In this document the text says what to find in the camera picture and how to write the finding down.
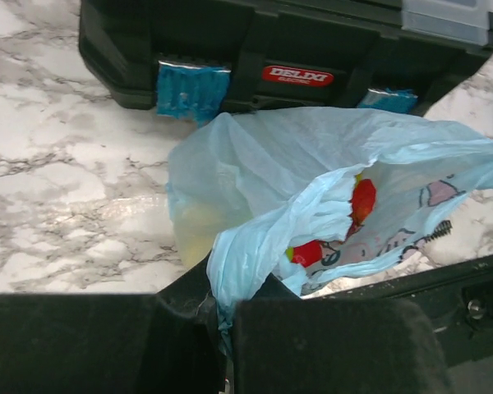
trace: plastic bag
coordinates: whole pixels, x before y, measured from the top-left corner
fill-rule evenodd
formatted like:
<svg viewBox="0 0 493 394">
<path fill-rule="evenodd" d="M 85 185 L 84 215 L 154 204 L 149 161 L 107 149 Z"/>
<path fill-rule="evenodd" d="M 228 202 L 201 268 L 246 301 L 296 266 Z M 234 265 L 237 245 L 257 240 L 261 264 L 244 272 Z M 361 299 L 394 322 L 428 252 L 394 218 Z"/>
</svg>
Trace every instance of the plastic bag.
<svg viewBox="0 0 493 394">
<path fill-rule="evenodd" d="M 348 201 L 363 170 L 377 189 L 364 226 L 314 271 L 290 263 L 289 246 L 345 240 Z M 184 209 L 205 204 L 220 212 L 207 273 L 227 328 L 236 303 L 272 272 L 307 294 L 337 277 L 395 265 L 470 191 L 493 188 L 493 140 L 454 121 L 373 109 L 225 113 L 172 151 L 169 171 L 178 239 Z"/>
</svg>

